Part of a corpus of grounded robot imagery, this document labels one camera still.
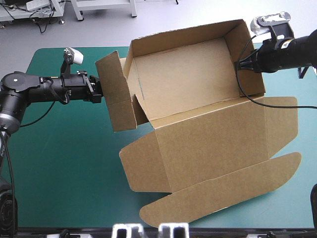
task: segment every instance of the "open cardboard box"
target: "open cardboard box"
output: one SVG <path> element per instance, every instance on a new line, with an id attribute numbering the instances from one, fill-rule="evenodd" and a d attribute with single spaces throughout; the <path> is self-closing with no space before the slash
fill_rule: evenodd
<path id="1" fill-rule="evenodd" d="M 191 222 L 273 191 L 297 170 L 299 153 L 270 159 L 296 137 L 297 110 L 256 105 L 238 89 L 233 63 L 249 38 L 243 20 L 227 21 L 139 38 L 126 59 L 96 62 L 114 131 L 154 128 L 120 152 L 132 190 L 172 193 L 141 209 L 146 223 Z M 256 100 L 297 104 L 265 98 L 261 74 L 239 74 Z"/>

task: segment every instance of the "table surface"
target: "table surface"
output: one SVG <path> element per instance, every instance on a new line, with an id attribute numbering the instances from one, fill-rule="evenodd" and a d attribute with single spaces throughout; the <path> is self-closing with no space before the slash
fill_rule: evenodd
<path id="1" fill-rule="evenodd" d="M 77 48 L 84 54 L 79 69 L 97 75 L 95 61 L 127 47 Z M 62 48 L 35 52 L 29 74 L 57 76 Z M 304 79 L 295 69 L 264 74 L 267 96 L 296 96 L 300 105 L 317 105 L 317 79 L 310 68 Z M 23 123 L 46 111 L 50 103 L 34 103 Z M 221 210 L 191 223 L 191 227 L 307 228 L 312 227 L 310 192 L 317 183 L 317 111 L 299 111 L 299 134 L 275 157 L 298 151 L 302 162 L 291 180 L 278 190 Z M 165 193 L 130 190 L 118 153 L 152 131 L 149 123 L 136 130 L 111 128 L 103 101 L 56 103 L 38 123 L 21 128 L 9 142 L 22 227 L 111 227 L 141 223 L 139 210 Z"/>

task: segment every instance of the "white shelf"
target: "white shelf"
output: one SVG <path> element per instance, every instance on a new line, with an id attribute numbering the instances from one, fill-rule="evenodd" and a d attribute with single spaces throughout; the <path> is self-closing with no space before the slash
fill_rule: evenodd
<path id="1" fill-rule="evenodd" d="M 64 15 L 64 7 L 65 7 L 65 2 L 57 2 L 57 0 L 51 0 L 53 6 L 55 7 L 55 12 L 53 14 L 53 17 L 60 17 Z M 15 19 L 23 19 L 23 18 L 29 18 L 30 15 L 32 14 L 31 12 L 27 12 L 27 11 L 22 11 L 22 10 L 14 10 L 14 11 L 10 11 L 8 10 L 8 12 L 15 18 Z M 31 18 L 34 17 L 49 17 L 48 15 L 44 15 L 44 14 L 40 14 L 40 13 L 35 13 L 31 16 Z M 4 9 L 3 6 L 0 6 L 0 22 L 1 21 L 12 21 L 12 17 L 6 12 L 6 10 Z"/>
<path id="2" fill-rule="evenodd" d="M 99 10 L 130 6 L 129 0 L 82 0 L 77 2 L 80 10 Z"/>
<path id="3" fill-rule="evenodd" d="M 83 20 L 83 11 L 130 7 L 131 15 L 137 16 L 135 0 L 71 0 L 76 17 Z"/>

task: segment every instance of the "wire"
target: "wire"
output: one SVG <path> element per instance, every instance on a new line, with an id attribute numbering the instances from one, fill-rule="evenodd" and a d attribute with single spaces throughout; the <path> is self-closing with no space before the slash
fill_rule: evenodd
<path id="1" fill-rule="evenodd" d="M 15 18 L 11 15 L 11 13 L 5 8 L 5 7 L 8 7 L 8 6 L 4 6 L 2 3 L 1 3 L 1 6 L 5 9 L 5 11 L 10 15 L 10 17 L 12 17 L 12 20 L 15 20 Z"/>
<path id="2" fill-rule="evenodd" d="M 240 53 L 240 56 L 238 58 L 238 62 L 241 63 L 241 58 L 242 58 L 242 55 L 244 54 L 244 52 L 246 51 L 247 47 L 249 46 L 249 44 L 252 42 L 252 40 L 254 38 L 256 38 L 257 36 L 253 36 L 252 38 L 250 38 L 248 40 L 248 42 L 246 43 L 245 47 L 243 48 L 243 50 L 241 51 Z M 254 99 L 252 99 L 249 95 L 247 95 L 247 93 L 245 92 L 245 90 L 243 89 L 242 87 L 242 84 L 241 84 L 241 80 L 239 78 L 239 75 L 238 75 L 238 70 L 239 70 L 239 63 L 237 63 L 235 65 L 235 72 L 236 72 L 236 78 L 237 78 L 237 82 L 238 82 L 238 86 L 241 90 L 241 92 L 243 93 L 244 96 L 246 96 L 251 102 L 255 103 L 255 104 L 258 104 L 260 106 L 263 106 L 263 107 L 268 107 L 268 108 L 285 108 L 285 109 L 295 109 L 295 108 L 311 108 L 311 109 L 317 109 L 316 106 L 277 106 L 277 105 L 270 105 L 270 104 L 264 104 L 264 103 L 260 103 Z"/>
<path id="3" fill-rule="evenodd" d="M 20 127 L 26 127 L 26 126 L 29 126 L 29 125 L 33 125 L 34 123 L 37 123 L 39 120 L 41 120 L 42 118 L 44 118 L 44 117 L 50 112 L 50 110 L 52 109 L 52 107 L 54 106 L 54 104 L 55 104 L 55 102 L 52 102 L 52 104 L 50 105 L 49 109 L 48 109 L 42 116 L 40 116 L 38 119 L 34 120 L 33 122 L 30 122 L 30 123 L 21 125 Z"/>
<path id="4" fill-rule="evenodd" d="M 53 85 L 53 80 L 52 80 L 51 78 L 47 78 L 47 79 L 45 80 L 45 82 L 49 82 L 49 84 L 50 84 L 49 90 L 50 90 L 51 94 L 55 97 L 55 99 L 56 99 L 57 101 L 59 101 L 60 103 L 62 103 L 62 104 L 64 104 L 64 105 L 66 105 L 66 104 L 69 103 L 70 100 L 69 100 L 69 96 L 68 96 L 68 90 L 67 90 L 66 93 L 65 93 L 65 98 L 66 98 L 66 100 L 64 101 L 64 100 L 55 92 L 55 90 L 53 89 L 53 87 L 52 87 L 52 85 Z"/>
<path id="5" fill-rule="evenodd" d="M 0 131 L 0 137 L 1 137 L 1 142 L 4 146 L 5 154 L 6 154 L 6 159 L 8 160 L 8 165 L 9 165 L 9 173 L 10 173 L 10 179 L 11 179 L 11 190 L 12 190 L 12 237 L 15 233 L 15 185 L 14 185 L 14 176 L 13 176 L 13 168 L 12 168 L 12 161 L 10 158 L 9 150 L 8 150 L 8 144 L 6 143 L 3 133 L 4 130 Z"/>
<path id="6" fill-rule="evenodd" d="M 50 24 L 50 22 L 51 22 L 51 18 L 53 17 L 54 12 L 55 12 L 55 8 L 53 8 L 53 10 L 51 11 L 50 16 L 49 16 L 49 20 L 48 20 L 48 22 L 46 23 L 44 30 L 41 29 L 41 26 L 40 26 L 40 24 L 39 24 L 38 22 L 35 22 L 35 24 L 39 27 L 41 34 L 43 34 L 44 32 L 46 32 L 46 29 L 47 29 L 47 27 L 48 27 L 48 24 Z"/>

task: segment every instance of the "silver bracket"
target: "silver bracket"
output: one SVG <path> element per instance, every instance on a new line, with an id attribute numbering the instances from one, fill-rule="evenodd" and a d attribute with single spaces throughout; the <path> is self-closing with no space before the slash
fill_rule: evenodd
<path id="1" fill-rule="evenodd" d="M 114 224 L 111 238 L 148 238 L 143 226 L 137 223 Z"/>
<path id="2" fill-rule="evenodd" d="M 188 223 L 162 223 L 158 227 L 158 238 L 189 238 Z"/>

